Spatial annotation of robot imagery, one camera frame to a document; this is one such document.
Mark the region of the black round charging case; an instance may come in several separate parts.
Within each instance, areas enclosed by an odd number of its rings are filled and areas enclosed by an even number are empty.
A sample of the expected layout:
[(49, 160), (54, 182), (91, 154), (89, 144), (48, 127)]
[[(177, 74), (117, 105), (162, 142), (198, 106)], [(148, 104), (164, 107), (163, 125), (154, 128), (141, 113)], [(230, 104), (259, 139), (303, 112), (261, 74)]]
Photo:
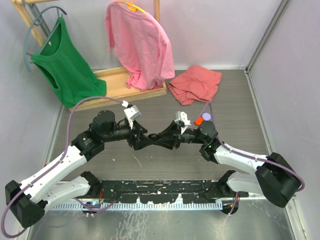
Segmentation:
[(152, 141), (157, 141), (159, 139), (159, 135), (156, 133), (151, 133), (148, 135), (148, 138), (151, 139)]

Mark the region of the orange round charging case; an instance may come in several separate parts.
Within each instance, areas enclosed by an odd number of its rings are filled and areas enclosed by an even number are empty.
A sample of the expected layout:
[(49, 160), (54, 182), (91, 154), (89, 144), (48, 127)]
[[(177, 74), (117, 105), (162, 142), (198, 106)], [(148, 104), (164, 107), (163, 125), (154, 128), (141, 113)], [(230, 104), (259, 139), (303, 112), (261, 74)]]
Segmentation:
[(204, 122), (204, 119), (202, 117), (198, 117), (195, 121), (194, 124), (197, 126), (200, 126)]

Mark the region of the lilac earbud charging case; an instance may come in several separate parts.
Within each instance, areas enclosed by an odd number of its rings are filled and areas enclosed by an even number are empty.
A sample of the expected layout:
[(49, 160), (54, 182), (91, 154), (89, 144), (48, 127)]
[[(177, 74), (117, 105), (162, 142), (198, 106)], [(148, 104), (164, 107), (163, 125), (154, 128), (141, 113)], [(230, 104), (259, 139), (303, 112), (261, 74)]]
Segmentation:
[(202, 119), (203, 119), (204, 121), (211, 121), (211, 120), (212, 120), (212, 116), (211, 116), (211, 114), (208, 113), (208, 112), (203, 113), (201, 117), (202, 117)]

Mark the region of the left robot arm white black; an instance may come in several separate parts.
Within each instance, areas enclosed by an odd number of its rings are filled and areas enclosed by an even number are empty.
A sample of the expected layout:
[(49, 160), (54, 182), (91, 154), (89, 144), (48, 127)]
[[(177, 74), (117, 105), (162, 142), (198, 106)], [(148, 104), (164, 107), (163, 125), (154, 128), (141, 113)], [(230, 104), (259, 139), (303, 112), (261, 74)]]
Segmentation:
[(100, 181), (92, 173), (84, 173), (61, 186), (56, 184), (70, 172), (90, 161), (105, 149), (105, 143), (126, 140), (133, 145), (137, 136), (147, 133), (138, 122), (141, 115), (134, 105), (124, 109), (124, 124), (115, 121), (110, 110), (100, 111), (89, 128), (47, 166), (21, 182), (12, 180), (5, 186), (6, 211), (10, 211), (23, 228), (36, 224), (50, 208), (78, 196), (95, 198)]

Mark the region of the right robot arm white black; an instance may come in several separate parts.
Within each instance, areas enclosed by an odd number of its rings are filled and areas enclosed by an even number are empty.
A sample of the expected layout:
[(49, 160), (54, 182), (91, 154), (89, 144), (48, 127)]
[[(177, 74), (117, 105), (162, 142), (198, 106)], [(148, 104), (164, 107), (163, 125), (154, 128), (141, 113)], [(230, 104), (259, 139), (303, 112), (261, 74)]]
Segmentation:
[(238, 169), (221, 179), (219, 191), (225, 197), (231, 197), (235, 192), (249, 192), (263, 195), (275, 206), (283, 208), (305, 187), (302, 178), (280, 154), (260, 155), (234, 148), (219, 139), (211, 121), (202, 122), (196, 129), (172, 122), (162, 132), (149, 137), (154, 145), (171, 150), (182, 143), (200, 144), (199, 152), (206, 161)]

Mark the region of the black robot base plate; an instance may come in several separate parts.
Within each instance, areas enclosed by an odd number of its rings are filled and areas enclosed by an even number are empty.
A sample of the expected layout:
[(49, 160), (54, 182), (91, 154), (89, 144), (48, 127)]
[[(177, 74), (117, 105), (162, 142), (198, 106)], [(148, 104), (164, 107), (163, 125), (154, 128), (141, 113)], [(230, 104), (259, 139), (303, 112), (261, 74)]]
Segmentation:
[(222, 190), (213, 180), (103, 180), (100, 189), (105, 203), (172, 204), (182, 197), (183, 204), (202, 204), (236, 196), (230, 189)]

